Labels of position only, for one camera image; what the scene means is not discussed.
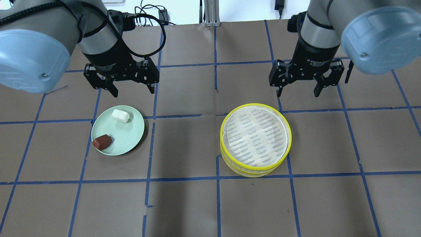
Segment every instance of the white soap bar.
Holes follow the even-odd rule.
[[[111,115],[111,117],[114,119],[114,120],[116,120],[116,121],[118,121],[118,122],[120,122],[120,123],[127,123],[127,121],[129,120],[129,118],[130,118],[130,114],[129,113],[127,113],[127,112],[125,112],[125,111],[121,111],[121,110],[114,110],[113,112],[112,112],[112,115]]]

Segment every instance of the green plate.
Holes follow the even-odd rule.
[[[117,122],[111,117],[115,109],[130,114],[127,123]],[[96,119],[92,127],[91,139],[93,141],[104,134],[109,135],[112,138],[111,145],[98,151],[109,156],[118,156],[133,149],[142,138],[144,130],[145,121],[140,112],[133,107],[119,105],[107,109]]]

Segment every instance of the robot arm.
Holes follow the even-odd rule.
[[[117,97],[113,82],[133,80],[154,93],[159,72],[149,56],[163,48],[165,37],[159,49],[146,55],[131,51],[121,38],[123,31],[134,29],[134,19],[142,16],[154,19],[107,11],[101,0],[16,1],[12,8],[0,11],[0,83],[48,92],[68,68],[78,44],[90,62],[84,76],[93,88],[109,90]],[[136,62],[132,55],[145,60]]]
[[[289,20],[288,31],[298,32],[296,49],[290,63],[274,62],[270,85],[279,87],[280,96],[283,87],[296,80],[316,80],[318,97],[342,76],[342,61],[333,59],[341,43],[351,58],[350,67],[355,64],[368,74],[386,73],[418,57],[421,1],[311,0],[307,12]]]

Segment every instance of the yellow container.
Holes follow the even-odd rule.
[[[235,108],[225,117],[220,129],[220,148],[224,162],[231,170],[245,177],[256,178],[272,172],[287,156],[291,148],[291,141],[291,129],[285,117],[279,111],[264,104],[251,103]],[[235,142],[237,142],[237,148],[240,147],[242,150],[232,145]],[[245,159],[239,155],[235,157],[235,153],[241,153],[238,152],[239,150],[243,153],[246,152],[246,155],[251,153],[252,156],[249,156],[248,160],[252,160],[254,164],[241,162]],[[267,156],[263,156],[264,158],[272,158],[271,161],[267,165],[261,160],[255,161],[255,159],[259,159],[256,155],[258,152],[262,155],[266,154]]]

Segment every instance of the light blue joint cap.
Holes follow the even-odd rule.
[[[401,68],[421,54],[421,14],[405,7],[382,7],[348,24],[342,47],[367,74]]]
[[[31,30],[0,31],[0,83],[32,93],[51,91],[70,64],[66,47]]]

